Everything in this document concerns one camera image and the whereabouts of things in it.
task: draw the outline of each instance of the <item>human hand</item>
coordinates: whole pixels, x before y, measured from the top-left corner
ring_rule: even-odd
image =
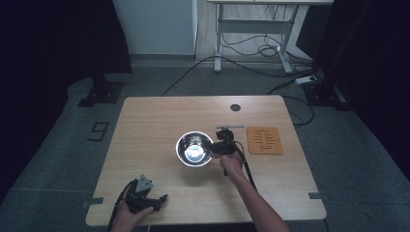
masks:
[[[136,225],[154,211],[154,207],[146,208],[138,214],[130,211],[128,204],[123,200],[117,209],[111,232],[131,232]]]
[[[237,152],[232,155],[213,153],[213,157],[220,159],[220,167],[223,167],[226,170],[231,182],[235,182],[239,178],[245,177],[244,172],[242,171],[243,162]]]

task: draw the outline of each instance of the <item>cork board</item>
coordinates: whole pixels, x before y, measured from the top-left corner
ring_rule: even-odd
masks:
[[[249,152],[253,155],[282,155],[277,128],[247,127]]]

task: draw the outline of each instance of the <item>desk leg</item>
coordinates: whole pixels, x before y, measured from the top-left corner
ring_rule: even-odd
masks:
[[[217,46],[215,47],[215,61],[214,61],[214,72],[215,73],[220,73],[221,69],[221,64],[220,64],[220,54],[221,54],[221,49],[222,46],[220,45],[220,22],[222,21],[223,18],[223,4],[220,4],[220,12],[217,20]]]
[[[284,70],[286,71],[286,73],[292,73],[292,67],[290,67],[289,65],[289,58],[287,57],[286,54],[286,47],[287,44],[289,43],[289,39],[290,39],[290,34],[292,33],[292,29],[293,29],[293,25],[295,24],[295,18],[296,18],[296,13],[299,10],[299,6],[296,5],[295,9],[293,9],[292,15],[289,19],[289,24],[287,26],[286,29],[286,33],[284,34],[284,38],[281,44],[281,47],[278,47],[279,51],[278,51],[278,55],[280,58],[280,61],[283,65]]]

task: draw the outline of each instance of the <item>metal bowl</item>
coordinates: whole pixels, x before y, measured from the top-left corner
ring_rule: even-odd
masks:
[[[200,131],[185,133],[178,139],[176,152],[179,160],[187,166],[199,167],[212,159],[212,139]]]

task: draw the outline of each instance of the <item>wooden table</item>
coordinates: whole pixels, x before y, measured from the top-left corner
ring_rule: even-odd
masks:
[[[230,106],[239,104],[240,111]],[[260,194],[285,220],[322,219],[320,199],[305,154],[282,97],[150,97],[128,98],[111,140],[94,198],[89,225],[107,225],[119,193],[145,174],[154,187],[148,194],[168,198],[159,212],[142,224],[188,224],[251,221],[235,187],[223,176],[217,159],[203,167],[188,167],[176,156],[177,140],[188,131],[202,131],[218,141],[218,126],[278,128],[283,155],[250,155],[246,129],[232,129],[245,147],[251,174]]]

